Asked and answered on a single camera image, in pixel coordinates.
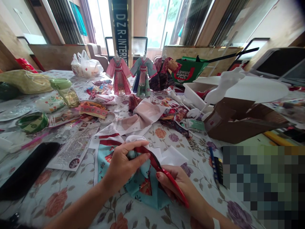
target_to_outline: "wrist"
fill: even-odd
[[[96,186],[98,188],[100,196],[105,199],[105,201],[107,201],[111,196],[113,196],[111,187],[107,185],[107,180],[105,179],[105,177]]]
[[[198,220],[204,228],[214,229],[214,221],[210,215],[212,207],[208,202],[200,195],[194,197],[192,203],[193,207],[190,207],[191,216]]]

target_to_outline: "white plate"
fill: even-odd
[[[21,103],[21,100],[9,100],[3,103],[0,103],[0,112],[10,110],[15,106],[18,106]]]
[[[30,112],[32,109],[31,105],[18,106],[11,110],[7,110],[0,114],[0,121],[8,121],[18,118],[26,113]]]

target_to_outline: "cardboard box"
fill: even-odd
[[[257,134],[288,126],[276,111],[254,101],[224,98],[204,121],[211,138],[240,143]]]

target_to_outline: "glass jar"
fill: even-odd
[[[50,80],[51,87],[58,91],[69,108],[79,106],[79,98],[72,87],[72,83],[68,79],[52,79]]]

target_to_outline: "yellow fabric bag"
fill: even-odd
[[[0,74],[0,82],[8,83],[23,94],[38,94],[53,91],[49,79],[52,77],[26,70],[13,70]]]

